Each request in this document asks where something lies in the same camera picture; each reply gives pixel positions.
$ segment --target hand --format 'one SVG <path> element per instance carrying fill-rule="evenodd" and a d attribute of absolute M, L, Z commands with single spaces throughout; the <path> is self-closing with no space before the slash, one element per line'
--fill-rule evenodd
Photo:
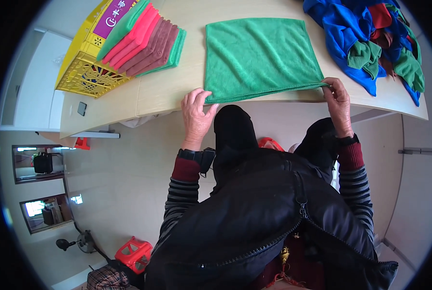
<path fill-rule="evenodd" d="M 219 106 L 219 104 L 214 104 L 209 108 L 206 115 L 203 113 L 205 99 L 211 94 L 210 91 L 198 88 L 185 95 L 181 101 L 185 126 L 185 139 L 182 142 L 182 149 L 200 151 L 203 137 L 208 132 L 216 115 L 216 109 Z"/>
<path fill-rule="evenodd" d="M 342 81 L 339 78 L 325 78 L 322 82 L 330 85 L 330 88 L 323 86 L 322 91 L 338 138 L 353 137 L 355 133 L 351 128 L 350 96 Z"/>

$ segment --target red cord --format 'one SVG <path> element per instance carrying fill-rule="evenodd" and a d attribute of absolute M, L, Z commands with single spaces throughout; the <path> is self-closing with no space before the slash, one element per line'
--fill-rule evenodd
<path fill-rule="evenodd" d="M 293 286 L 297 286 L 297 287 L 302 287 L 304 288 L 305 286 L 302 285 L 302 282 L 297 282 L 295 280 L 293 280 L 292 278 L 290 278 L 289 276 L 285 275 L 285 264 L 282 265 L 282 272 L 280 274 L 276 274 L 274 276 L 274 280 L 272 280 L 271 283 L 269 283 L 268 285 L 266 285 L 266 288 L 271 287 L 272 285 L 274 285 L 277 281 L 277 277 L 283 278 L 287 283 L 292 284 Z"/>

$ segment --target stack of folded towels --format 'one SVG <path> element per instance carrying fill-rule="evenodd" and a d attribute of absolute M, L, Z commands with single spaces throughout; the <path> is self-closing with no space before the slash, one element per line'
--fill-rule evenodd
<path fill-rule="evenodd" d="M 97 60 L 128 77 L 176 67 L 185 35 L 185 30 L 164 20 L 149 0 L 140 0 L 116 23 Z"/>

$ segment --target wooden table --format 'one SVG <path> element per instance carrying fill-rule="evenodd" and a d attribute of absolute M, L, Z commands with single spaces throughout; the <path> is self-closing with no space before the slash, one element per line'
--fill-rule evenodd
<path fill-rule="evenodd" d="M 305 20 L 323 74 L 342 80 L 350 94 L 352 105 L 428 120 L 424 95 L 421 95 L 420 106 L 416 107 L 399 79 L 378 78 L 377 97 L 373 97 L 360 84 L 346 76 L 325 47 L 323 29 L 303 12 L 302 5 L 300 0 L 165 0 L 160 14 L 187 31 L 179 66 L 136 78 L 98 99 L 66 93 L 61 117 L 61 137 L 135 117 L 180 110 L 183 96 L 204 86 L 205 25 L 249 17 Z M 324 99 L 322 90 L 315 89 L 282 92 L 247 101 L 323 102 Z M 79 102 L 87 104 L 84 117 L 77 113 Z"/>

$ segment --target yellow tassel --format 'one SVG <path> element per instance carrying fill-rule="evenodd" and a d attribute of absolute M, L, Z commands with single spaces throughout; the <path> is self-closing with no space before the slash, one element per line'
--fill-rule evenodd
<path fill-rule="evenodd" d="M 283 247 L 282 251 L 280 251 L 280 258 L 282 259 L 282 264 L 285 264 L 287 262 L 289 255 L 290 252 L 288 251 L 288 247 Z"/>

